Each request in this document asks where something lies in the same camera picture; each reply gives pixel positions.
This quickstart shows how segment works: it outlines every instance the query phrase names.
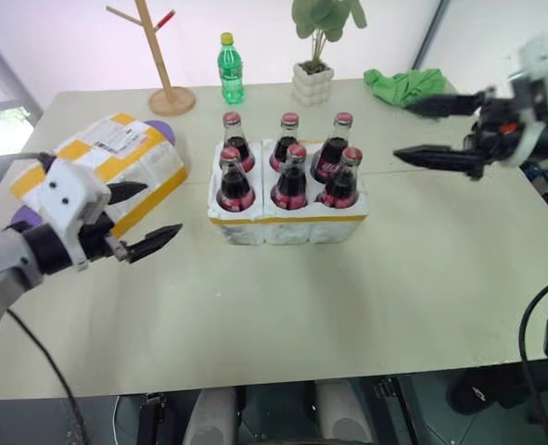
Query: soda bottle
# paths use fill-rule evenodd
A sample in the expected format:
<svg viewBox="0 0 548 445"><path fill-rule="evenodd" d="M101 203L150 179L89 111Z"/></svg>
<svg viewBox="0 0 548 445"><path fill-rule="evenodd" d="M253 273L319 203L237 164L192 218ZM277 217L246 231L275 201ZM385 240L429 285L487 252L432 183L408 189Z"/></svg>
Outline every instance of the soda bottle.
<svg viewBox="0 0 548 445"><path fill-rule="evenodd" d="M288 147L298 142L299 115L296 113L284 113L282 116L282 133L275 145L274 153L270 157L270 165L279 172L282 164L286 162Z"/></svg>
<svg viewBox="0 0 548 445"><path fill-rule="evenodd" d="M354 205L358 200L356 175L362 160L363 152L358 148L345 148L341 153L338 169L327 180L325 190L319 194L317 202L335 209L346 209Z"/></svg>
<svg viewBox="0 0 548 445"><path fill-rule="evenodd" d="M321 184L325 184L329 175L338 169L341 152L348 146L352 121L350 113L338 113L334 120L333 132L323 144L323 148L314 154L311 175Z"/></svg>
<svg viewBox="0 0 548 445"><path fill-rule="evenodd" d="M228 211L248 209L255 200L255 192L240 164L240 154L233 146L226 146L220 153L222 182L216 200Z"/></svg>
<svg viewBox="0 0 548 445"><path fill-rule="evenodd" d="M240 153L240 163L245 173L255 165L255 158L249 149L247 138L243 133L243 127L240 123L240 114L236 111L224 113L224 146L233 146Z"/></svg>
<svg viewBox="0 0 548 445"><path fill-rule="evenodd" d="M272 201L280 209L296 210L307 205L307 177L304 174L307 150L301 144L293 144L288 148L286 158L282 174L272 188Z"/></svg>
<svg viewBox="0 0 548 445"><path fill-rule="evenodd" d="M224 32L220 41L222 48L218 55L218 69L222 81L222 96L227 104L242 104L245 99L243 61L233 45L233 34Z"/></svg>

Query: green cloth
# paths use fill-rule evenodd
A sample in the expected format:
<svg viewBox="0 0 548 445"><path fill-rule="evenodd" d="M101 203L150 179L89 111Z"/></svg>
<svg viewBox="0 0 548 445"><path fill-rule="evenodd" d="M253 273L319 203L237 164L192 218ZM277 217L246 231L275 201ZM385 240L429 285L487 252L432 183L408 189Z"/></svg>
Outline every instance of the green cloth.
<svg viewBox="0 0 548 445"><path fill-rule="evenodd" d="M393 77L379 70L364 73L364 82L373 87L373 95L395 107L405 107L423 95L438 95L444 91L446 78L440 70L409 70Z"/></svg>

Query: table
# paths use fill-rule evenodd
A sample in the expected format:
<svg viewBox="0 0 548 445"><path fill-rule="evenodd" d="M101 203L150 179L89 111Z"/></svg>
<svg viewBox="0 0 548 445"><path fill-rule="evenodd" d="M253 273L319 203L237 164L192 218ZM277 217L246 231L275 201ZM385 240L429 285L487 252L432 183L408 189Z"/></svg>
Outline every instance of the table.
<svg viewBox="0 0 548 445"><path fill-rule="evenodd" d="M250 86L237 107L248 136L275 136L280 115L321 138L336 111L355 117L370 215L337 245L228 246L206 216L210 156L227 107L194 89L190 113L167 119L191 162L189 179L125 239L183 222L136 264L64 271L15 305L78 396L383 375L515 362L521 314L548 283L548 208L518 170L479 183L421 171L391 150L459 143L470 119L422 121L373 99L361 81L334 83L307 112L285 84ZM113 112L154 118L147 90L64 93L26 150L51 149ZM18 201L0 185L0 227ZM546 309L528 331L542 357ZM0 326L0 399L63 397L39 351L11 320Z"/></svg>

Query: floor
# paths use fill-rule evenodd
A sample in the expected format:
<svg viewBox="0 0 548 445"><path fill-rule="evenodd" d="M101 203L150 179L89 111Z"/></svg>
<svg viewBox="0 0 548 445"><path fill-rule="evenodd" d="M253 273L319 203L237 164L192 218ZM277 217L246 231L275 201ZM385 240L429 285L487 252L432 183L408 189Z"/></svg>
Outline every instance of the floor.
<svg viewBox="0 0 548 445"><path fill-rule="evenodd" d="M458 371L449 371L413 376L431 445L546 444L541 428L525 420L529 409L527 404L512 410L495 404L474 416L452 411L444 395L449 382L457 375ZM302 389L301 384L249 387L247 406L238 430L239 442L316 436L316 425L304 416ZM196 391L174 393L177 411L190 413L196 396ZM135 444L140 401L139 396L121 398L116 428L119 445ZM548 392L544 394L544 402L548 411ZM115 398L87 398L81 399L80 403L93 443L114 443L111 416ZM65 400L0 400L0 445L79 444L78 430L69 409ZM405 425L396 417L393 416L400 445L409 445L411 441ZM182 435L183 429L177 442L180 443Z"/></svg>

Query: bottle cap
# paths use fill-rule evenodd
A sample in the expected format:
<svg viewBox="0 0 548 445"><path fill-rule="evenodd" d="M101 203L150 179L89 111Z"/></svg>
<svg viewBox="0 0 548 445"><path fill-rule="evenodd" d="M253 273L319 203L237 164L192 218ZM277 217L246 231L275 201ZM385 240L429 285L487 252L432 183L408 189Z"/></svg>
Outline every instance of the bottle cap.
<svg viewBox="0 0 548 445"><path fill-rule="evenodd" d="M354 118L350 113L342 112L336 115L336 122L341 123L342 125L351 125L354 121Z"/></svg>
<svg viewBox="0 0 548 445"><path fill-rule="evenodd" d="M240 122L240 114L236 111L228 111L223 116L224 125L235 125Z"/></svg>
<svg viewBox="0 0 548 445"><path fill-rule="evenodd" d="M296 113L284 113L282 123L297 125L299 123L299 115Z"/></svg>
<svg viewBox="0 0 548 445"><path fill-rule="evenodd" d="M220 160L233 162L240 160L240 152L233 146L225 146L220 152Z"/></svg>
<svg viewBox="0 0 548 445"><path fill-rule="evenodd" d="M295 160L305 160L307 157L307 150L301 144L292 144L288 147L287 156Z"/></svg>
<svg viewBox="0 0 548 445"><path fill-rule="evenodd" d="M220 42L222 45L232 45L235 42L235 39L233 39L233 34L230 32L223 32L220 36Z"/></svg>
<svg viewBox="0 0 548 445"><path fill-rule="evenodd" d="M350 165L360 165L363 160L363 152L355 146L348 146L341 152L341 157Z"/></svg>

